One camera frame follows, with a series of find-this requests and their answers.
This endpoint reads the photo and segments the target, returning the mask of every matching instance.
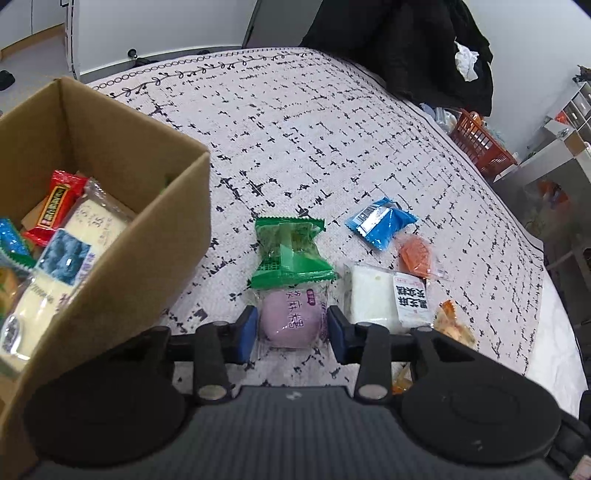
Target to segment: barcode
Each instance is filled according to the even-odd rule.
[[[372,212],[376,211],[378,208],[377,205],[371,204],[369,207],[367,207],[363,212],[359,213],[357,215],[357,217],[355,217],[355,220],[359,223],[362,224],[364,221],[366,221],[369,217],[369,215],[371,215]]]

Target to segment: patterned tablecloth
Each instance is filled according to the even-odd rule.
[[[350,215],[389,196],[421,219],[408,230],[434,245],[449,273],[430,285],[431,303],[454,299],[480,352],[527,369],[541,251],[430,118],[354,65],[305,48],[234,50],[91,86],[211,150],[212,243],[164,319],[175,333],[236,319],[252,303],[246,281],[259,263],[257,216],[323,218],[317,244],[334,265],[395,269],[393,246],[378,253],[345,227]],[[190,374],[177,367],[181,390]],[[355,378],[356,368],[337,364],[330,348],[271,352],[230,367],[237,385],[351,386]]]

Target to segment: blueberry picture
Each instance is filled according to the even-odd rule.
[[[74,285],[90,245],[59,229],[39,260],[38,267],[56,280]]]

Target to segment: black shoe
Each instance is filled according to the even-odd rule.
[[[14,83],[14,75],[7,70],[0,70],[0,92]]]

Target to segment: black circular disc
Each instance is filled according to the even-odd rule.
[[[408,429],[427,447],[461,463],[501,465],[544,454],[560,409],[541,386],[476,362],[441,365],[402,399]]]
[[[165,378],[132,362],[108,362],[39,388],[24,421],[38,455],[72,466],[109,466],[163,446],[184,415],[183,396]]]

